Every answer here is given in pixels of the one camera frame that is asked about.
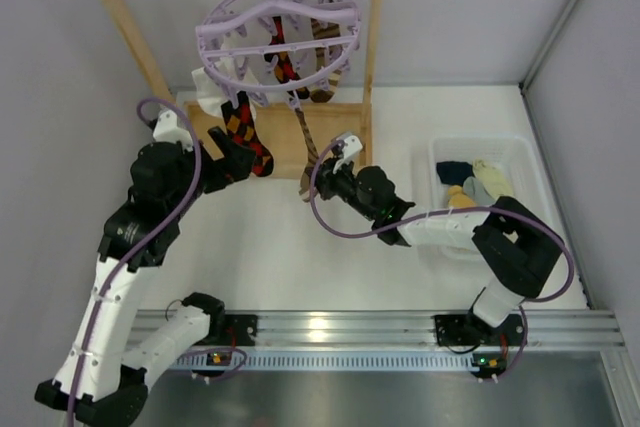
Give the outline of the purple round clip hanger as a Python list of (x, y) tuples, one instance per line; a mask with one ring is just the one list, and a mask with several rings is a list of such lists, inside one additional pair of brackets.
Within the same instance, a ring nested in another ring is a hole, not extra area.
[(299, 107), (349, 66), (361, 11), (354, 0), (224, 0), (196, 27), (203, 74), (233, 108)]

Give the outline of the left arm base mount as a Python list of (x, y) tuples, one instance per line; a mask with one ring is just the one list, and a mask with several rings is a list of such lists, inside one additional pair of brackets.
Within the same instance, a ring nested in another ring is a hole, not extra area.
[(255, 345), (258, 317), (252, 314), (228, 314), (221, 345), (206, 354), (207, 367), (213, 370), (195, 371), (206, 382), (229, 379), (240, 372), (248, 361), (246, 349)]

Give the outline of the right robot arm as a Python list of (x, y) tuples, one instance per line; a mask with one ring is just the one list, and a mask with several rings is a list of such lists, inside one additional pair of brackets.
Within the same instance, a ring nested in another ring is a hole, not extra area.
[(367, 236), (389, 246), (439, 246), (478, 254), (492, 273), (474, 299), (464, 326), (489, 335), (525, 301), (536, 300), (564, 252), (564, 243), (513, 197), (488, 207), (422, 211), (400, 198), (378, 166), (359, 172), (337, 158), (314, 169), (317, 198), (338, 198), (370, 221)]

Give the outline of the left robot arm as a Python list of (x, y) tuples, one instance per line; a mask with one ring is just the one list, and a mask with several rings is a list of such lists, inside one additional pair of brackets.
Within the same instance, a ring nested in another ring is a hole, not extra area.
[(125, 203), (105, 222), (94, 284), (76, 339), (54, 378), (35, 399), (67, 413), (71, 423), (130, 426), (163, 373), (193, 346), (226, 340), (223, 301), (192, 293), (138, 347), (127, 342), (141, 301), (159, 272), (179, 223), (203, 194), (247, 179), (255, 153), (220, 128), (209, 131), (222, 156), (199, 144), (156, 141), (131, 165)]

